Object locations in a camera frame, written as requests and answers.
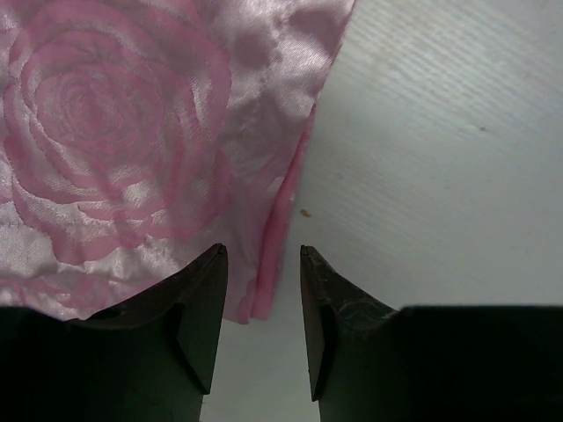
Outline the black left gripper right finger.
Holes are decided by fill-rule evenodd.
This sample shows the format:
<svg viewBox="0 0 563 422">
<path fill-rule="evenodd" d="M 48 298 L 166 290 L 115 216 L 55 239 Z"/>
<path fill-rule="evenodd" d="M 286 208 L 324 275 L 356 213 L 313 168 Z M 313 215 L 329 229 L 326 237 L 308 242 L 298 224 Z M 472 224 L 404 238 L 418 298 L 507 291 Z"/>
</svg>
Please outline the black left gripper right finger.
<svg viewBox="0 0 563 422">
<path fill-rule="evenodd" d="M 322 420 L 561 420 L 561 307 L 393 309 L 310 246 L 300 286 Z"/>
</svg>

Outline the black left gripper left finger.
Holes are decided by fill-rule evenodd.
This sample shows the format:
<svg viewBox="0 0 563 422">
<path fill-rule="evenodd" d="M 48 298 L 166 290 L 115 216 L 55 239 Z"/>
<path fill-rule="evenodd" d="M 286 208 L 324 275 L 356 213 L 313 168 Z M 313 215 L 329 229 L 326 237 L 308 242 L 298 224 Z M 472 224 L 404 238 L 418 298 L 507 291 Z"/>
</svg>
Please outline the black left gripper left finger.
<svg viewBox="0 0 563 422">
<path fill-rule="evenodd" d="M 215 244 L 85 320 L 1 310 L 4 421 L 196 421 L 210 392 L 228 283 Z"/>
</svg>

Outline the pink satin rose placemat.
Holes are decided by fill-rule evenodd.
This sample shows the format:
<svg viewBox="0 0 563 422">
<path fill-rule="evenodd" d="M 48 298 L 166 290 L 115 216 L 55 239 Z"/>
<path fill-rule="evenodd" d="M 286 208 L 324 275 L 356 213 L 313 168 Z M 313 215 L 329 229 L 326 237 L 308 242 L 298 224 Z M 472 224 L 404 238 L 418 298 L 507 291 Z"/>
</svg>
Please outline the pink satin rose placemat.
<svg viewBox="0 0 563 422">
<path fill-rule="evenodd" d="M 211 244 L 269 316 L 350 1 L 4 1 L 1 303 L 69 320 Z"/>
</svg>

